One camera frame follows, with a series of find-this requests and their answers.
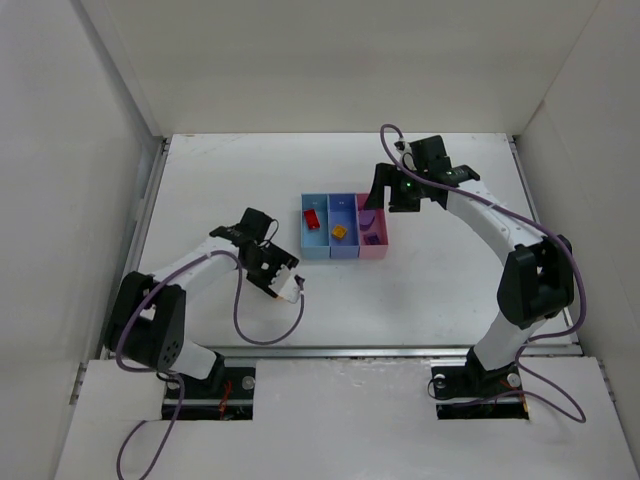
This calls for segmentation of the red lego piece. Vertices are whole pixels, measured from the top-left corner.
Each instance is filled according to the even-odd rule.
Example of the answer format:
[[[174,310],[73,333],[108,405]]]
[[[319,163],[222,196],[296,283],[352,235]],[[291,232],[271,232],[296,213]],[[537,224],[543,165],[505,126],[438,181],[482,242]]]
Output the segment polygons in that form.
[[[315,209],[304,210],[303,217],[306,226],[310,231],[319,230],[321,228],[321,222]]]

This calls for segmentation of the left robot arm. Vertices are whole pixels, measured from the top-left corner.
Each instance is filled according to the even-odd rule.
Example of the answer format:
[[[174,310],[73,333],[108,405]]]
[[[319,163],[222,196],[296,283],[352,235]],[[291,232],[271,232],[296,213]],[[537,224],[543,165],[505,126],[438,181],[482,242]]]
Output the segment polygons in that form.
[[[298,258],[267,233],[274,219],[248,208],[232,226],[219,226],[194,251],[153,273],[129,272],[121,281],[104,334],[104,346],[129,372],[156,372],[175,382],[215,389],[224,378],[223,356],[189,340],[189,300],[234,273],[269,297],[303,306]]]

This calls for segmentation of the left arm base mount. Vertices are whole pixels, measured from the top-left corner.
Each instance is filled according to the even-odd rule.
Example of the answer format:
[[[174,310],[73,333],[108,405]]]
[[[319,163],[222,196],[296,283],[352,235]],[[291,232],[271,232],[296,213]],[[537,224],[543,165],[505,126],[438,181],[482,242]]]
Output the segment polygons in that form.
[[[256,387],[256,364],[232,360],[227,363],[220,380],[213,384],[181,375],[184,388],[166,373],[156,373],[165,383],[161,417],[170,420],[178,406],[180,393],[183,401],[178,409],[180,421],[249,421],[253,418]]]

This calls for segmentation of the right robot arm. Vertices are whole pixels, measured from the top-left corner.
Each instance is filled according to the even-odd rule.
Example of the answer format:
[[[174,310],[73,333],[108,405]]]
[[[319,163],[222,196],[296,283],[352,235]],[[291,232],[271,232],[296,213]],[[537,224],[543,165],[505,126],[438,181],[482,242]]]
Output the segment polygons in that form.
[[[390,160],[375,167],[365,209],[413,213],[428,199],[464,222],[499,259],[503,271],[498,314],[461,366],[436,367],[431,383],[438,400],[477,403],[512,390],[522,372],[519,358],[537,330],[574,300],[570,242],[509,211],[468,165],[455,166],[441,136],[386,146]]]

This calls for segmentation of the yellow lego piece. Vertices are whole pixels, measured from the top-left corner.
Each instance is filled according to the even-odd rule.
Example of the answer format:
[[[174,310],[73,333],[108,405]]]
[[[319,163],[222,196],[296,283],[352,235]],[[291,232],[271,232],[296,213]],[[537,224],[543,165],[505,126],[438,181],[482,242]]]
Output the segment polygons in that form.
[[[331,236],[335,240],[344,240],[348,234],[348,229],[340,224],[337,224],[331,230]]]

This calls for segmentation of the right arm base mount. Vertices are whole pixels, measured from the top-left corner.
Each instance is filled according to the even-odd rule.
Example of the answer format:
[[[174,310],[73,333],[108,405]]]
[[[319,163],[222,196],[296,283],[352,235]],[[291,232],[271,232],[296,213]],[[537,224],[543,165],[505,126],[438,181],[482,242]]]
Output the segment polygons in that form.
[[[434,365],[427,385],[439,420],[528,420],[518,368],[487,375],[468,365]]]

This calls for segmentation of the small purple lego brick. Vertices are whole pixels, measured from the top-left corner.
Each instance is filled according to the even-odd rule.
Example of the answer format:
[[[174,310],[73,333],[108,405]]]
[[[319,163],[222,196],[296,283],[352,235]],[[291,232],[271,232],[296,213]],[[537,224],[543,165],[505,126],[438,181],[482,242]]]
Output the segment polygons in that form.
[[[366,245],[374,246],[380,245],[381,240],[380,237],[376,233],[371,233],[364,236],[364,241]]]

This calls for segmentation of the purple lego piece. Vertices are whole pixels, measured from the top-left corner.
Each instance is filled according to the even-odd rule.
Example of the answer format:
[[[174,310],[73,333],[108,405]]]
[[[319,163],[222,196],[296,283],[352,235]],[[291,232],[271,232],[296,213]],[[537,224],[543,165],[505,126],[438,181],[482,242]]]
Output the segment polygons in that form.
[[[376,210],[360,210],[358,212],[359,229],[361,232],[367,232],[371,230],[377,221]]]

